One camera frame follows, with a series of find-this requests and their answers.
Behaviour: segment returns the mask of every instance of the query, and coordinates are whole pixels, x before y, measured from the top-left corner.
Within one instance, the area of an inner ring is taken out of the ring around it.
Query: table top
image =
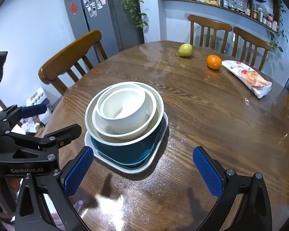
[[[263,175],[273,230],[279,230],[289,217],[289,92],[272,81],[268,95],[257,99],[225,67],[207,67],[208,55],[232,57],[193,46],[193,56],[181,58],[175,55],[180,45],[157,41],[130,48],[68,89],[45,129],[49,133],[74,123],[82,127],[81,136],[60,149],[60,167],[83,148],[86,108],[110,85],[149,84],[159,91],[169,119],[148,170],[128,176],[94,160],[71,202],[83,201],[79,213],[91,230],[195,231],[217,200],[193,164],[192,151],[202,145],[225,169]],[[239,198],[221,230],[231,224]]]

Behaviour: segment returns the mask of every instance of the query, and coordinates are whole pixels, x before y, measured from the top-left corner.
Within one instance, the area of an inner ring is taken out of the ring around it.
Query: refrigerator
[[[142,28],[135,28],[121,0],[64,0],[64,4],[75,38],[99,30],[108,58],[144,43]],[[86,56],[93,66],[100,62],[94,47]]]

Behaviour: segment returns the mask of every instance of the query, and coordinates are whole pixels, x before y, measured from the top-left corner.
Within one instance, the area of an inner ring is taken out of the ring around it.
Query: hanging plant
[[[140,2],[144,3],[142,0],[121,0],[124,8],[131,13],[132,22],[135,24],[136,28],[143,28],[148,25],[148,23],[142,19],[142,17],[147,14],[141,13],[139,8]]]
[[[271,45],[271,50],[279,49],[280,52],[284,52],[283,48],[279,46],[279,40],[280,40],[280,37],[286,38],[287,43],[288,43],[288,38],[285,35],[285,31],[283,30],[283,26],[284,26],[283,14],[286,13],[286,11],[284,10],[283,2],[281,0],[280,0],[280,8],[281,8],[281,19],[279,23],[279,28],[277,30],[277,33],[270,31],[270,35],[271,35],[270,45]]]

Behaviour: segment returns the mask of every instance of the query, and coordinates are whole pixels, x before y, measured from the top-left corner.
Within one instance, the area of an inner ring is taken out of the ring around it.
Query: orange fruit
[[[211,69],[219,69],[222,66],[222,60],[217,55],[209,55],[207,65]]]

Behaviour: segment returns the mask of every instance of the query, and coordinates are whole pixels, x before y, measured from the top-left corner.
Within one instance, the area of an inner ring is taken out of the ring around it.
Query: chair backrest
[[[233,32],[235,33],[235,40],[234,40],[233,52],[232,52],[233,57],[236,57],[236,54],[237,54],[239,36],[241,36],[244,40],[244,45],[243,45],[242,54],[241,54],[241,58],[240,58],[240,61],[242,61],[242,62],[244,61],[244,56],[245,56],[245,51],[246,51],[246,43],[249,42],[246,61],[244,62],[245,64],[249,65],[248,63],[249,63],[249,59],[250,59],[250,53],[251,53],[252,45],[254,45],[255,48],[254,48],[253,57],[252,57],[251,63],[250,63],[251,67],[253,67],[255,64],[257,49],[258,48],[264,48],[265,49],[264,54],[262,56],[260,66],[258,68],[258,70],[261,71],[263,64],[265,62],[265,58],[267,57],[267,52],[271,50],[270,44],[268,44],[266,41],[258,38],[257,36],[252,35],[251,33],[248,33],[247,31],[245,31],[239,27],[234,27]]]
[[[100,43],[101,38],[101,32],[93,30],[66,46],[39,69],[41,81],[45,84],[52,84],[60,94],[64,95],[67,87],[58,76],[66,72],[74,82],[77,82],[79,79],[71,70],[71,67],[74,65],[82,76],[86,73],[78,63],[79,59],[82,59],[90,70],[93,69],[93,65],[86,57],[86,53],[88,53],[88,50],[93,45],[96,48],[100,61],[107,59],[107,55]]]
[[[188,20],[190,21],[190,44],[191,45],[193,45],[193,42],[194,42],[194,23],[197,23],[201,26],[199,47],[203,47],[204,27],[208,28],[205,47],[209,47],[211,29],[214,29],[213,39],[212,39],[212,44],[211,44],[211,49],[213,50],[215,49],[216,32],[218,30],[225,30],[221,53],[223,54],[225,52],[228,32],[232,30],[232,26],[230,24],[211,20],[211,19],[204,18],[204,17],[195,16],[195,15],[189,15]]]

